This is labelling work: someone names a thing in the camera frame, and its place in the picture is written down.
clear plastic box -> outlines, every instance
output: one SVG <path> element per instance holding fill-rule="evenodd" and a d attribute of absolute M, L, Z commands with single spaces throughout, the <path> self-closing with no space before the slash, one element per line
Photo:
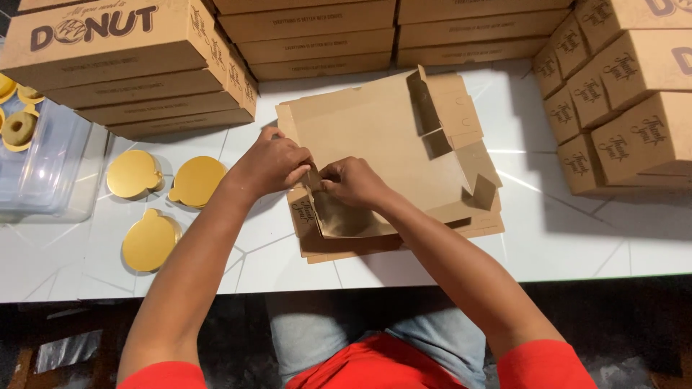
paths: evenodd
<path fill-rule="evenodd" d="M 3 43 L 0 39 L 0 55 Z M 0 107 L 8 117 L 21 111 L 24 103 L 15 93 Z M 102 132 L 90 136 L 89 121 L 49 99 L 36 104 L 36 110 L 39 118 L 27 150 L 12 152 L 0 143 L 0 221 L 14 221 L 13 217 L 38 222 L 86 219 L 93 210 L 100 182 L 105 130 L 101 127 L 98 130 Z M 84 152 L 89 143 L 91 155 L 87 156 Z M 85 172 L 89 173 L 87 177 L 79 177 Z M 80 192 L 73 193 L 75 183 L 84 180 L 89 185 L 77 185 Z"/>

floor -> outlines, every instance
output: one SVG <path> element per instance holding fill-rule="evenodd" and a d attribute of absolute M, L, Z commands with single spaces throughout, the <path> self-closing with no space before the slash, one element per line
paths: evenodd
<path fill-rule="evenodd" d="M 649 369 L 681 374 L 682 336 L 678 325 L 692 318 L 685 316 L 692 311 L 691 281 L 692 276 L 671 276 L 545 282 L 524 287 L 574 346 L 600 389 L 653 389 Z M 423 289 L 361 289 L 339 293 L 360 298 L 364 311 L 372 313 L 381 307 L 381 301 L 400 302 L 397 297 Z M 16 352 L 12 339 L 4 334 L 11 333 L 7 330 L 12 318 L 31 309 L 32 305 L 0 305 L 0 316 L 10 319 L 0 325 L 0 388 L 8 383 Z M 210 389 L 279 388 L 261 294 L 218 296 L 200 332 L 199 351 Z M 486 356 L 486 374 L 487 388 L 499 388 L 491 355 Z M 76 377 L 67 388 L 83 388 L 86 382 Z"/>

marble pattern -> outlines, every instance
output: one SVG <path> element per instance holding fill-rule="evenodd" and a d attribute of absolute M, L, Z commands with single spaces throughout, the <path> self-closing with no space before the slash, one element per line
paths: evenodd
<path fill-rule="evenodd" d="M 445 66 L 464 76 L 504 187 L 507 232 L 472 239 L 519 281 L 621 278 L 690 273 L 692 206 L 635 205 L 570 195 L 556 144 L 526 60 Z M 0 302 L 141 297 L 155 273 L 126 267 L 120 245 L 148 208 L 186 230 L 197 211 L 168 201 L 173 174 L 194 156 L 227 168 L 260 129 L 275 124 L 274 106 L 302 96 L 355 87 L 387 73 L 342 75 L 260 85 L 255 123 L 141 142 L 112 136 L 105 165 L 125 150 L 146 150 L 160 162 L 166 189 L 140 201 L 113 196 L 101 184 L 91 219 L 71 226 L 0 225 Z M 253 207 L 226 265 L 219 293 L 255 293 L 429 285 L 434 280 L 410 252 L 397 251 L 308 265 L 300 257 L 284 193 Z"/>

red shirt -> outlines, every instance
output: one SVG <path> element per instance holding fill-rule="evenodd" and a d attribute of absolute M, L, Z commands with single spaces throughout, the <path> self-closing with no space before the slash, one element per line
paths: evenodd
<path fill-rule="evenodd" d="M 559 341 L 533 341 L 498 361 L 502 389 L 597 389 L 574 349 Z M 127 377 L 118 389 L 203 389 L 202 370 L 186 362 L 162 362 Z M 293 378 L 286 389 L 463 389 L 416 348 L 388 334 L 354 343 Z"/>

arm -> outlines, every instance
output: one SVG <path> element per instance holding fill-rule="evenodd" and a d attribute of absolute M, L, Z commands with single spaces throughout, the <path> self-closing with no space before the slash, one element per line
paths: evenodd
<path fill-rule="evenodd" d="M 127 336 L 118 382 L 158 362 L 199 365 L 197 334 L 243 221 L 261 196 L 290 188 L 300 179 L 310 169 L 302 162 L 310 158 L 307 149 L 285 139 L 279 129 L 262 130 L 156 275 Z"/>
<path fill-rule="evenodd" d="M 349 157 L 320 172 L 324 189 L 351 206 L 382 215 L 454 303 L 483 331 L 497 359 L 533 340 L 563 337 L 490 255 L 427 216 Z"/>

